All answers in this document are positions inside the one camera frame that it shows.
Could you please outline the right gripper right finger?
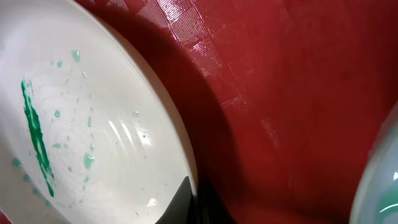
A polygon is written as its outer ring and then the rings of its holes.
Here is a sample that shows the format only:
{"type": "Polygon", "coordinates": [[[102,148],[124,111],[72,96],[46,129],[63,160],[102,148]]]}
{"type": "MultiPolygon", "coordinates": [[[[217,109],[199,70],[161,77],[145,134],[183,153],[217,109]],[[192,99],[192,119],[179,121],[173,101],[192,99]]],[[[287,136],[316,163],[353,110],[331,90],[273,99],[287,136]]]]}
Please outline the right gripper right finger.
{"type": "Polygon", "coordinates": [[[199,181],[198,216],[201,224],[236,224],[207,178],[199,181]]]}

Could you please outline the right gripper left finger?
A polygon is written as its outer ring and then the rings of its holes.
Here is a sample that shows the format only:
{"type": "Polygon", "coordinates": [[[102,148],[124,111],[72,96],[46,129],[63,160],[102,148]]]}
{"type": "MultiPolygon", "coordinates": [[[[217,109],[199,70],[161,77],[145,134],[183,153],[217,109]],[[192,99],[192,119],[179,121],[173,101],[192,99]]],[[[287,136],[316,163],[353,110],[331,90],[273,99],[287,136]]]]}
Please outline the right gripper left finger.
{"type": "Polygon", "coordinates": [[[169,203],[169,206],[156,221],[156,224],[187,224],[192,200],[192,188],[189,178],[186,176],[169,203]]]}

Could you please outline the white round plate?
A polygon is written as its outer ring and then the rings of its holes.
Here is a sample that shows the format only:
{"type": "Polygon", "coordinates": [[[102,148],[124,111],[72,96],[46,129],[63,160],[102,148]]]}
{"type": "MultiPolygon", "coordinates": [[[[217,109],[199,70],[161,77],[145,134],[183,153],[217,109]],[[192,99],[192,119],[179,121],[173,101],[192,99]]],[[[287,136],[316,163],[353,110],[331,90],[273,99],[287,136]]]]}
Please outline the white round plate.
{"type": "Polygon", "coordinates": [[[197,168],[140,53],[74,1],[1,2],[1,211],[12,223],[156,223],[197,168]]]}

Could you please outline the light blue plate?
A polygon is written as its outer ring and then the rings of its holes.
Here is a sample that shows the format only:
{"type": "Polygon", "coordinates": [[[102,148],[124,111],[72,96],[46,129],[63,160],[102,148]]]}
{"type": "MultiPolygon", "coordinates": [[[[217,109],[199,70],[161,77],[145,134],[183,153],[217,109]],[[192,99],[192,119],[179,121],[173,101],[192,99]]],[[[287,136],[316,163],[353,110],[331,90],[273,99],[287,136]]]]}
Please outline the light blue plate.
{"type": "Polygon", "coordinates": [[[374,142],[359,182],[349,224],[397,224],[397,105],[374,142]]]}

